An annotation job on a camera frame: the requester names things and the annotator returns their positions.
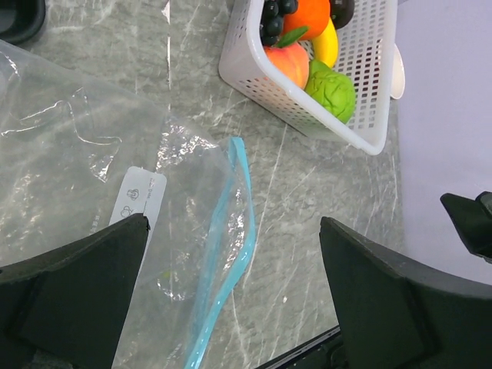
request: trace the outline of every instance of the grapes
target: grapes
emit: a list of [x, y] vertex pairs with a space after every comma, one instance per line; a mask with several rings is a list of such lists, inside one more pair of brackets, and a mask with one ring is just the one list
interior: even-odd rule
[[279, 36], [284, 29], [284, 18], [278, 15], [264, 25], [264, 27], [266, 35]]
[[263, 46], [273, 46], [284, 30], [284, 15], [298, 10], [298, 0], [267, 0], [261, 14], [260, 39]]
[[264, 36], [261, 39], [261, 44], [263, 46], [273, 46], [275, 45], [279, 40], [278, 36]]
[[280, 5], [278, 6], [280, 13], [285, 14], [294, 14], [299, 8], [298, 0], [280, 0]]
[[263, 13], [261, 17], [264, 19], [272, 19], [278, 15], [278, 4], [275, 1], [269, 0], [263, 5]]

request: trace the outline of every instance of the plastic bag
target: plastic bag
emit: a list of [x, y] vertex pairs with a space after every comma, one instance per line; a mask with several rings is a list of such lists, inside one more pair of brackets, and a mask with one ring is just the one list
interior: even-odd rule
[[167, 109], [3, 42], [0, 104], [0, 266], [106, 227], [121, 196], [146, 195], [120, 189], [129, 168], [143, 169], [134, 181], [164, 175], [113, 366], [199, 367], [255, 243], [242, 140], [223, 148]]

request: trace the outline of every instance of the gray marble surface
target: gray marble surface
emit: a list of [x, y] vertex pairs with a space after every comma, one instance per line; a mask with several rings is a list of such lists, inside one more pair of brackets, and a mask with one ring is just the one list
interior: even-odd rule
[[167, 2], [48, 0], [43, 34], [24, 47], [144, 95], [215, 138], [243, 137], [258, 242], [202, 367], [255, 368], [337, 323], [317, 238], [321, 216], [402, 251], [397, 106], [377, 157], [307, 139], [219, 78], [232, 0]]

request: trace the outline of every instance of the bag label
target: bag label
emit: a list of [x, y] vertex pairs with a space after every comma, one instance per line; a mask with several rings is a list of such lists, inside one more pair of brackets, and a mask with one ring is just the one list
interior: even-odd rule
[[143, 213], [151, 226], [147, 247], [161, 210], [167, 178], [138, 167], [130, 167], [121, 183], [109, 225], [135, 213]]

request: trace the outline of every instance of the white plastic basket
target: white plastic basket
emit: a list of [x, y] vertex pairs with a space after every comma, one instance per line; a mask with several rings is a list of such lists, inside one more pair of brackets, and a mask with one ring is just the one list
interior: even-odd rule
[[[339, 30], [334, 70], [355, 84], [357, 105], [345, 125], [268, 60], [259, 25], [264, 0], [235, 0], [219, 63], [221, 77], [310, 138], [346, 141], [379, 154], [387, 134], [397, 0], [356, 0], [351, 22]], [[303, 46], [312, 57], [311, 43]]]

